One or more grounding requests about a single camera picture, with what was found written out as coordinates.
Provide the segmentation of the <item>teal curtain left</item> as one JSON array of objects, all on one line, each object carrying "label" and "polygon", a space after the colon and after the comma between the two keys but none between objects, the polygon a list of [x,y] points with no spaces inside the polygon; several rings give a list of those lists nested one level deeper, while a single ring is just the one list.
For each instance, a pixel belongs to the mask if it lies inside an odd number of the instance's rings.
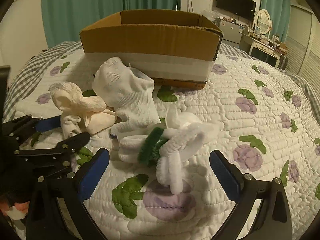
[{"label": "teal curtain left", "polygon": [[79,41],[84,27],[123,10],[181,8],[181,0],[41,0],[48,47]]}]

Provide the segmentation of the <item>black wall television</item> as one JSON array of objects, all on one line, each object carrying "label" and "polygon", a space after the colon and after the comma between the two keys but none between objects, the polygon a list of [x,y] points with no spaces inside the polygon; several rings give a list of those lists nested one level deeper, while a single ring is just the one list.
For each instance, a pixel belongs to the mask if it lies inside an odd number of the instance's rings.
[{"label": "black wall television", "polygon": [[252,22],[254,20],[256,2],[253,0],[217,0],[216,7]]}]

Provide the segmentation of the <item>teal curtain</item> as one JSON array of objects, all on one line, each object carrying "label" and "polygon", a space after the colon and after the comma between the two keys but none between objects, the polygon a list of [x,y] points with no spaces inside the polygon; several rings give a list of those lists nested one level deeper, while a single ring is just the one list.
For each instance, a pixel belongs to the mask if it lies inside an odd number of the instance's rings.
[{"label": "teal curtain", "polygon": [[261,0],[260,9],[266,9],[273,21],[271,35],[285,42],[290,21],[291,0]]},{"label": "teal curtain", "polygon": [[48,47],[79,41],[84,27],[123,10],[181,8],[181,0],[41,0]]}]

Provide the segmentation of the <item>white green pipe-cleaner flower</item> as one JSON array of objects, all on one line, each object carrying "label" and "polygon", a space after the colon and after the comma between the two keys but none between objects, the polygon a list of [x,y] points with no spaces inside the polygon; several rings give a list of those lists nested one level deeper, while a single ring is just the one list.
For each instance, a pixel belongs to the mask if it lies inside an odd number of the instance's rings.
[{"label": "white green pipe-cleaner flower", "polygon": [[194,113],[180,112],[171,105],[165,124],[150,125],[118,138],[119,159],[125,163],[156,167],[157,181],[172,194],[183,190],[182,163],[203,145],[215,140],[219,125],[202,122]]}]

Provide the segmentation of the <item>white sock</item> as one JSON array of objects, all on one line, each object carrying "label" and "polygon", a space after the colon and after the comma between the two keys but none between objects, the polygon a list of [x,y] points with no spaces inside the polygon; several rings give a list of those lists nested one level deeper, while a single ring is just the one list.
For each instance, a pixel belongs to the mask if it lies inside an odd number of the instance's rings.
[{"label": "white sock", "polygon": [[140,70],[127,67],[120,58],[105,61],[95,74],[92,89],[121,122],[111,127],[111,135],[143,129],[160,123],[152,98],[155,83]]}]

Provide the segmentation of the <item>teal curtain right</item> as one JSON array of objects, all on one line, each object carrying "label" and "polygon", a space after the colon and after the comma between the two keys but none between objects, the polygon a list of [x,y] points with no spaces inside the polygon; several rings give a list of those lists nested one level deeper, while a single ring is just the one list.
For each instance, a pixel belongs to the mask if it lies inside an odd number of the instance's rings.
[{"label": "teal curtain right", "polygon": [[261,0],[260,9],[266,9],[273,21],[271,35],[285,42],[290,21],[291,0]]}]

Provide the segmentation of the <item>white oval vanity mirror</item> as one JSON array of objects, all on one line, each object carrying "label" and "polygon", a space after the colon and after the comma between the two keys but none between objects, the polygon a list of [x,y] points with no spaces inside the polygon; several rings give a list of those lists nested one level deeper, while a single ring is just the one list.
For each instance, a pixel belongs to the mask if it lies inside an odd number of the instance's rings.
[{"label": "white oval vanity mirror", "polygon": [[254,31],[261,35],[267,34],[272,28],[272,20],[266,9],[260,9],[254,18]]}]

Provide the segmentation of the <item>white louvred wardrobe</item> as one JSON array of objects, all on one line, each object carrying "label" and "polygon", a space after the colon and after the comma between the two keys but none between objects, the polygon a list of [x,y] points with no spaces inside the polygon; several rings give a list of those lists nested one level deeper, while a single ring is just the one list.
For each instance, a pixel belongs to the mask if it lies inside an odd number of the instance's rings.
[{"label": "white louvred wardrobe", "polygon": [[286,37],[286,70],[308,81],[319,93],[319,20],[311,10],[291,5]]}]

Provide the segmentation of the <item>grey checked bed sheet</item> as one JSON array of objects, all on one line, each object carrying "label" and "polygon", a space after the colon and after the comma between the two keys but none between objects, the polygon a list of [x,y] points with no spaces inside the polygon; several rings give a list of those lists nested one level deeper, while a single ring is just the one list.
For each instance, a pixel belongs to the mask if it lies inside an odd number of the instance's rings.
[{"label": "grey checked bed sheet", "polygon": [[[77,49],[82,48],[81,42],[65,41],[52,48],[41,51],[33,56],[20,73],[13,79],[7,90],[7,96],[4,103],[3,122],[10,121],[15,116],[15,108],[20,100],[29,96],[37,87],[44,76],[44,72],[56,60],[67,56]],[[319,122],[319,96],[306,79],[292,74],[286,70],[280,70],[283,74],[289,76],[301,88],[311,106],[311,111],[316,121]]]}]

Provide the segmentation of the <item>silver mini fridge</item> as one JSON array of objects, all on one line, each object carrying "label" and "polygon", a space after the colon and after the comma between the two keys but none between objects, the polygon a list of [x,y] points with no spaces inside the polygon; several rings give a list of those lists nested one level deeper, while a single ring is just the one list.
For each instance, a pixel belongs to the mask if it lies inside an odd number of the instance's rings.
[{"label": "silver mini fridge", "polygon": [[225,44],[239,45],[242,37],[242,26],[227,20],[217,19],[217,26],[223,32],[222,41]]}]

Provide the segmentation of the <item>brown cardboard box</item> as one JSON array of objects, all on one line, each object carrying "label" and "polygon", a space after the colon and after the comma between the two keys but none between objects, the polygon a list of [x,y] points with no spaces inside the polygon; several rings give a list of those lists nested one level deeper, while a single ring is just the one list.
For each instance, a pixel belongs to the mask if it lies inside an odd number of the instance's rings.
[{"label": "brown cardboard box", "polygon": [[223,32],[203,15],[168,9],[125,10],[80,31],[85,54],[96,65],[119,57],[157,85],[203,89]]}]

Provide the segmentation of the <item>floral white quilt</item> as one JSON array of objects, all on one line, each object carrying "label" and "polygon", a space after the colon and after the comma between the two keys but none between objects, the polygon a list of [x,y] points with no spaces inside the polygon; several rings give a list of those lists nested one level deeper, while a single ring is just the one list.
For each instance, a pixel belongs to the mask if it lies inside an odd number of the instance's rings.
[{"label": "floral white quilt", "polygon": [[241,172],[284,186],[292,239],[319,213],[319,97],[301,77],[249,56],[220,53],[202,90],[156,87],[161,126],[155,164],[138,162],[146,133],[91,137],[77,165],[100,148],[109,165],[89,214],[108,239],[210,239],[231,213],[209,156],[219,150]]}]

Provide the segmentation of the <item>cream lace cloth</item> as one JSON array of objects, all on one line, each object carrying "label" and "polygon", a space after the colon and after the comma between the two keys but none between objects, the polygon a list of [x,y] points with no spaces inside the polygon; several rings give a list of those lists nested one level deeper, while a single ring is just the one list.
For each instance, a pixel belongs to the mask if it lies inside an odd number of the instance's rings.
[{"label": "cream lace cloth", "polygon": [[99,96],[85,97],[78,85],[57,82],[49,87],[54,105],[62,112],[60,125],[63,137],[68,139],[82,132],[95,135],[112,127],[117,115]]}]

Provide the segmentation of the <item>white dressing table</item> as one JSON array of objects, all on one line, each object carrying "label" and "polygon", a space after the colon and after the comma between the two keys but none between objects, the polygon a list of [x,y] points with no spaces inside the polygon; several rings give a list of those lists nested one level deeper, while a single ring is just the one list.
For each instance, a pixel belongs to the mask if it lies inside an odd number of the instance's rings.
[{"label": "white dressing table", "polygon": [[259,51],[262,51],[263,53],[267,54],[268,56],[274,57],[276,59],[276,65],[275,67],[278,68],[280,64],[280,57],[281,53],[279,50],[276,50],[275,48],[272,48],[269,45],[264,44],[263,42],[260,42],[251,36],[242,34],[241,40],[239,43],[239,49],[245,51],[249,56],[252,55],[253,49],[257,49]]}]

